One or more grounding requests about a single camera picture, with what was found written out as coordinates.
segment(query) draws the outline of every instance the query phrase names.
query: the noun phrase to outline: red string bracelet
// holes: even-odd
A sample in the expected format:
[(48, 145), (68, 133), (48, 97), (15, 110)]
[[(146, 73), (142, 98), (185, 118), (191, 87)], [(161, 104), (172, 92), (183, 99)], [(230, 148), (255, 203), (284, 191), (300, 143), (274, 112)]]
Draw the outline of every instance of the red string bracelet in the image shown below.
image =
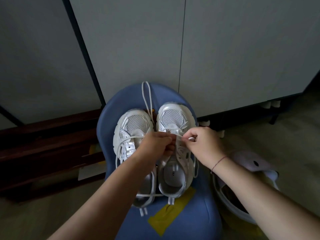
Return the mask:
[(225, 159), (226, 157), (228, 157), (228, 156), (222, 157), (222, 158), (216, 163), (216, 165), (213, 166), (213, 168), (212, 168), (211, 171), (210, 171), (211, 174), (214, 174), (214, 167), (217, 166), (218, 163), (220, 163), (220, 162), (221, 162), (223, 159)]

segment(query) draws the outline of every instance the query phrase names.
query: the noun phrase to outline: person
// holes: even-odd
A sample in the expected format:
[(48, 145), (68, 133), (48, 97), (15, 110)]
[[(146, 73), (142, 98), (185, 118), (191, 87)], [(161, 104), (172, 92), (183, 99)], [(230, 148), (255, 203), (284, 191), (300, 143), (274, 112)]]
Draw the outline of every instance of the person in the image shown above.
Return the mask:
[[(175, 140), (176, 136), (170, 133), (146, 134), (130, 159), (49, 239), (114, 239), (143, 179), (162, 155), (173, 153)], [(191, 128), (182, 141), (204, 166), (214, 167), (214, 173), (233, 190), (269, 239), (320, 239), (318, 217), (226, 157), (215, 131)]]

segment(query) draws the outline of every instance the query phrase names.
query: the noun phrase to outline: person's left arm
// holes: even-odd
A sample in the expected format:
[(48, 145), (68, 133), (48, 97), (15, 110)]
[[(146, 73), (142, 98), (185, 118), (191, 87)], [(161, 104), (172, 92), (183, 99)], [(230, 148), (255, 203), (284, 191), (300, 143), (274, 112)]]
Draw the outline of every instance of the person's left arm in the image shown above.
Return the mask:
[(148, 133), (137, 150), (48, 240), (114, 239), (143, 179), (162, 155), (172, 154), (174, 145), (175, 135)]

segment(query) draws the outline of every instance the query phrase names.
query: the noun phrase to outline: hand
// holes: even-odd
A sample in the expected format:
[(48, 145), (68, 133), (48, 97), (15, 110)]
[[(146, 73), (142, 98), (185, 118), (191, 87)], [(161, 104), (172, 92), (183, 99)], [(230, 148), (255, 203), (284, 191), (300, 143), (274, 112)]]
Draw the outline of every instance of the hand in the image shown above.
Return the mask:
[(166, 132), (150, 132), (143, 138), (134, 156), (150, 161), (152, 165), (162, 156), (169, 157), (175, 149), (176, 135)]
[(194, 127), (189, 129), (181, 139), (187, 148), (207, 168), (212, 169), (214, 165), (226, 154), (217, 133), (208, 127)]

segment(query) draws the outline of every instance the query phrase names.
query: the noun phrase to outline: blue chair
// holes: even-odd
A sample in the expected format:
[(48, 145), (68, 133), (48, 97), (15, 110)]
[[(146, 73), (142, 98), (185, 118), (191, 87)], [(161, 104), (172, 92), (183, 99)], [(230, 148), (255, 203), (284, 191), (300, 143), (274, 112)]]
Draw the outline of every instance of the blue chair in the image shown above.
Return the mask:
[[(144, 84), (148, 106), (150, 104), (148, 87)], [(176, 102), (187, 106), (195, 121), (197, 118), (190, 104), (176, 91), (161, 84), (150, 83), (152, 104), (157, 113), (162, 104)], [(98, 120), (97, 137), (104, 157), (106, 158), (106, 179), (115, 170), (113, 135), (118, 119), (130, 109), (146, 109), (142, 98), (141, 84), (125, 87), (116, 93), (106, 104)], [(221, 218), (215, 205), (208, 179), (199, 170), (191, 187), (195, 194), (182, 212), (160, 236), (148, 223), (168, 203), (167, 197), (156, 197), (147, 207), (148, 215), (141, 217), (139, 209), (132, 207), (118, 232), (117, 239), (220, 239), (222, 233)]]

